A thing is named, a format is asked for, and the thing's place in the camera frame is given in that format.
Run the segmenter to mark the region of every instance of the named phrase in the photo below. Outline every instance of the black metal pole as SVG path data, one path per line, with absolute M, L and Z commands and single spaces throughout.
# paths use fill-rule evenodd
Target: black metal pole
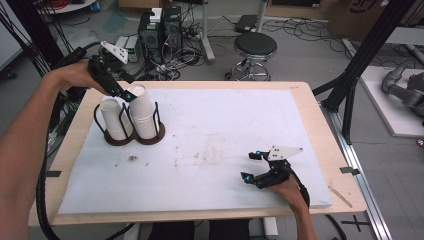
M 342 133 L 349 144 L 356 84 L 414 2 L 415 0 L 391 0 L 346 67 L 346 70 L 330 83 L 313 90 L 314 94 L 317 95 L 333 88 L 328 98 L 322 102 L 322 106 L 330 109 L 330 111 L 337 111 L 340 104 L 347 97 Z

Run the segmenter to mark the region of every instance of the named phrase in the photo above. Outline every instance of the computer equipment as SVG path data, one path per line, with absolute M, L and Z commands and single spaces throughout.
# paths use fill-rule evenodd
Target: computer equipment
M 137 36 L 119 37 L 115 46 L 124 48 L 128 51 L 128 61 L 138 62 L 141 56 L 141 44 Z
M 183 47 L 180 6 L 164 8 L 163 25 L 166 35 L 165 44 L 167 44 L 168 50 L 175 53 Z
M 141 50 L 147 62 L 150 60 L 156 64 L 162 64 L 164 50 L 164 32 L 162 22 L 150 21 L 151 11 L 145 11 L 140 18 L 138 36 Z

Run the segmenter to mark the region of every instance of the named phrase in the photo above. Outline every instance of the white paper cup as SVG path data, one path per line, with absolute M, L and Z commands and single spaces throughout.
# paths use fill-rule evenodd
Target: white paper cup
M 103 119 L 105 120 L 106 129 L 108 130 L 108 132 L 123 131 L 121 123 L 119 121 L 119 113 L 121 112 L 122 108 L 119 105 L 118 101 L 116 101 L 116 99 L 108 98 L 106 100 L 103 100 L 102 103 L 100 103 L 99 108 L 102 112 Z M 128 117 L 125 112 L 122 113 L 121 119 L 125 127 L 130 124 L 130 121 L 128 120 Z
M 133 133 L 134 129 L 131 125 L 130 122 L 128 122 L 128 124 L 125 126 L 125 130 L 127 132 L 128 137 L 131 136 L 131 134 Z M 120 131 L 109 131 L 108 130 L 109 135 L 117 140 L 117 141 L 121 141 L 121 140 L 125 140 L 127 139 L 127 136 L 125 135 L 124 130 L 120 130 Z
M 136 119 L 146 119 L 151 116 L 154 108 L 146 88 L 143 85 L 132 85 L 127 90 L 137 96 L 129 103 L 131 116 Z
M 142 139 L 151 139 L 156 137 L 155 124 L 153 121 L 153 115 L 144 120 L 137 120 L 133 118 L 134 127 L 137 134 Z M 156 119 L 157 131 L 159 132 L 159 121 Z

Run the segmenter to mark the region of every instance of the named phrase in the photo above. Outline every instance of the chair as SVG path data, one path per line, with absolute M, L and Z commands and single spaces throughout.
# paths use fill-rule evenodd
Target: chair
M 245 59 L 235 65 L 231 72 L 225 74 L 226 79 L 233 77 L 237 81 L 244 79 L 270 80 L 271 76 L 268 70 L 259 62 L 268 60 L 277 52 L 277 43 L 274 39 L 259 32 L 243 33 L 234 41 L 234 50 Z

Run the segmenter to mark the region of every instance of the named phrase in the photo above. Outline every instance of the desk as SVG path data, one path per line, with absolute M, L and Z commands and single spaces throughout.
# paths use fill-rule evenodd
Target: desk
M 352 175 L 342 174 L 340 167 L 347 166 L 330 128 L 325 121 L 314 96 L 306 83 L 302 82 L 143 82 L 148 89 L 283 89 L 290 90 L 303 120 L 305 130 L 324 175 L 333 205 L 328 208 L 311 209 L 313 214 L 365 211 L 365 201 Z M 50 168 L 62 171 L 60 177 L 47 179 L 47 215 L 52 225 L 152 222 L 183 219 L 246 218 L 291 215 L 288 208 L 248 209 L 187 212 L 146 212 L 120 214 L 57 215 L 65 194 L 73 163 L 83 146 L 83 139 L 93 121 L 93 109 L 101 101 L 102 94 L 95 90 L 86 93 L 75 119 L 66 135 L 61 149 Z M 35 208 L 31 210 L 29 225 L 37 225 Z

